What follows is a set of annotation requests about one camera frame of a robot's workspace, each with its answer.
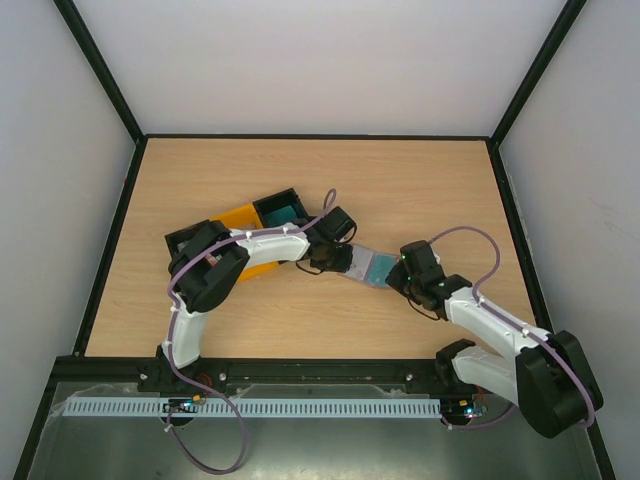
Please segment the yellow plastic bin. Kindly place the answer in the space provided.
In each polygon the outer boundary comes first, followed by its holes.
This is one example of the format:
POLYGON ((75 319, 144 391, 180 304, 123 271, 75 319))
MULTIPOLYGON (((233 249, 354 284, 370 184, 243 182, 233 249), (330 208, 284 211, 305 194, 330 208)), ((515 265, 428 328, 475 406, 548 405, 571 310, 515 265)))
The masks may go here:
MULTIPOLYGON (((215 215, 210 218, 211 221, 220 221, 228 229, 255 230, 264 227, 260 220, 255 207, 249 203, 236 209, 215 215)), ((247 267, 240 275, 238 281, 243 282, 252 277, 264 274, 279 266, 278 262, 270 262, 258 266, 247 267)))

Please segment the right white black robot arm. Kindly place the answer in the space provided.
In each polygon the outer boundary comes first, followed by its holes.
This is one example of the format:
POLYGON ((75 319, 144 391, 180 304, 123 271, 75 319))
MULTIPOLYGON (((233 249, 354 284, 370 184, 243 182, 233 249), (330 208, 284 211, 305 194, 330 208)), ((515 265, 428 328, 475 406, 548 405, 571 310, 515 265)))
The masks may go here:
POLYGON ((590 427, 604 398, 579 340, 535 327, 483 296, 458 274, 445 274, 425 240, 405 245, 386 278, 409 304, 476 336, 440 350, 436 379, 455 392, 476 385, 517 407, 540 435, 590 427))

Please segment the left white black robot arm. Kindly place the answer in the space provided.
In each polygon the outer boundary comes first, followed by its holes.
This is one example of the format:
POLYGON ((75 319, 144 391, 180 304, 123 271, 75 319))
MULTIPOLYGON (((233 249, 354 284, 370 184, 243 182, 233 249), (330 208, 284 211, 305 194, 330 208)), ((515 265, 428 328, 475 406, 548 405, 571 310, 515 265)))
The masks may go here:
POLYGON ((169 265, 171 320, 161 344, 174 371, 200 357, 209 312, 219 307, 248 269, 270 263, 308 262, 307 273, 345 273, 351 266, 356 222, 340 207, 309 220, 239 230, 206 223, 169 265))

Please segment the white floral card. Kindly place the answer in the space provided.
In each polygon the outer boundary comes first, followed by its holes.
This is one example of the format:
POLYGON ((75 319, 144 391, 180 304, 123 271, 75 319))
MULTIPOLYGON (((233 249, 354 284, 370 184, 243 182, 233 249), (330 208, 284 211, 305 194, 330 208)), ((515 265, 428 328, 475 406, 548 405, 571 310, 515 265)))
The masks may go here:
POLYGON ((345 276, 357 281, 365 281, 375 252, 369 248, 353 245, 352 259, 345 276))

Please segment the black bin with red cards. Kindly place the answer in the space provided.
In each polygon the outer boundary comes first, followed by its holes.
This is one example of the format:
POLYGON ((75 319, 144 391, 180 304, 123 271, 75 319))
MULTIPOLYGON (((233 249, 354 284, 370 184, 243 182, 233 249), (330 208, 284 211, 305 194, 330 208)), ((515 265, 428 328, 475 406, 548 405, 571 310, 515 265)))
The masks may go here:
POLYGON ((167 234, 164 239, 170 254, 168 271, 175 274, 197 254, 228 237, 229 230, 217 220, 204 220, 167 234))

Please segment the black bin with teal cards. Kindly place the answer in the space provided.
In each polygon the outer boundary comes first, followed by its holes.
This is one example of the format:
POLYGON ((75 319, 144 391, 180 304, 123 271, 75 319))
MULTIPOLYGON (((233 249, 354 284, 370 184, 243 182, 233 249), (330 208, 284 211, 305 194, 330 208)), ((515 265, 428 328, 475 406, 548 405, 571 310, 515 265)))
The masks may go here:
POLYGON ((262 228, 275 228, 308 215, 294 188, 258 199, 252 205, 262 228))

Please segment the teal card stack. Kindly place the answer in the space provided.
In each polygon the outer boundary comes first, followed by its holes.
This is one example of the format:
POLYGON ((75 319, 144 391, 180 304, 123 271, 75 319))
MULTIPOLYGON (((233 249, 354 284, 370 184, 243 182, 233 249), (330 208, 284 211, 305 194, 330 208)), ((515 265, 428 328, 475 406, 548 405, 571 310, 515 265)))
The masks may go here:
POLYGON ((264 227, 276 228, 289 222, 293 222, 299 217, 299 214, 291 206, 287 205, 276 210, 272 210, 263 214, 264 227))

